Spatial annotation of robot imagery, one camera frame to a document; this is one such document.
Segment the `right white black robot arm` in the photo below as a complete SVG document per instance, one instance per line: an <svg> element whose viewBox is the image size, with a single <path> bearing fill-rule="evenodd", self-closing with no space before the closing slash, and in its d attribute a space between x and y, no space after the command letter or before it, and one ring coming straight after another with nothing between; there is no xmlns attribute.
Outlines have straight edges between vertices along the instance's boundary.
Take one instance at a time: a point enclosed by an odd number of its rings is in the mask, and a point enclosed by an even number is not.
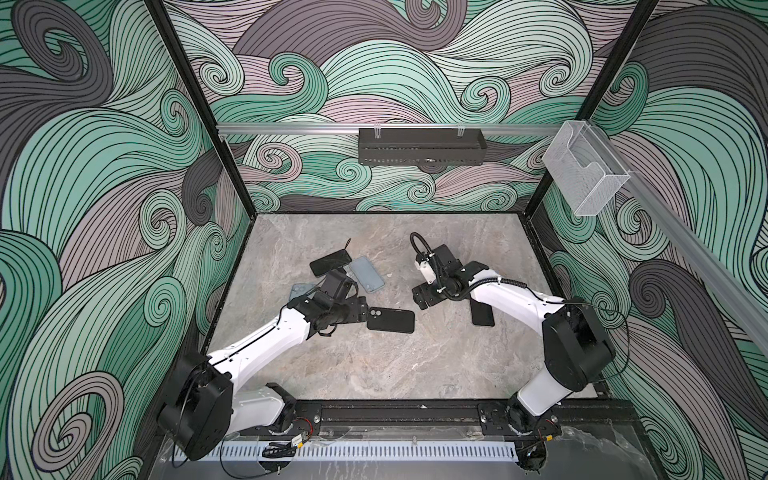
<svg viewBox="0 0 768 480"><path fill-rule="evenodd" d="M464 264L446 245L418 247L422 239L411 236L415 266L425 279L412 289L420 309L468 300L476 313L499 310L542 340L544 366L507 401L506 415L514 431L533 431L553 406L595 382L615 359L615 346L597 308L587 301L538 292L480 262Z"/></svg>

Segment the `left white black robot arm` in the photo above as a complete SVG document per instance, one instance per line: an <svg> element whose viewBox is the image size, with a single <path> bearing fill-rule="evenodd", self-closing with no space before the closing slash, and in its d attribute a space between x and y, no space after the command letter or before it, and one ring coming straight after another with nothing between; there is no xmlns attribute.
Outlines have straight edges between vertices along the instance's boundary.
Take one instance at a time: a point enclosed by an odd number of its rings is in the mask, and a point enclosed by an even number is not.
<svg viewBox="0 0 768 480"><path fill-rule="evenodd" d="M330 336L336 326L367 320L357 283L339 268L278 314L233 344L183 356L160 390L158 426L187 459L205 457L225 437L251 428L289 432L296 399L276 383L241 389L277 357L314 335Z"/></svg>

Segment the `black phone case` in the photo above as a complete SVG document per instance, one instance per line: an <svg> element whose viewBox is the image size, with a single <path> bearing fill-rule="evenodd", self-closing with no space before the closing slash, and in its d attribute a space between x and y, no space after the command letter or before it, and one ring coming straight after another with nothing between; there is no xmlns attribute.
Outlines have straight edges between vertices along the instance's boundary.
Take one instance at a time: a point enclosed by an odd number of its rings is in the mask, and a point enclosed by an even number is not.
<svg viewBox="0 0 768 480"><path fill-rule="evenodd" d="M371 307L366 326L372 331L413 334L415 313L411 310Z"/></svg>

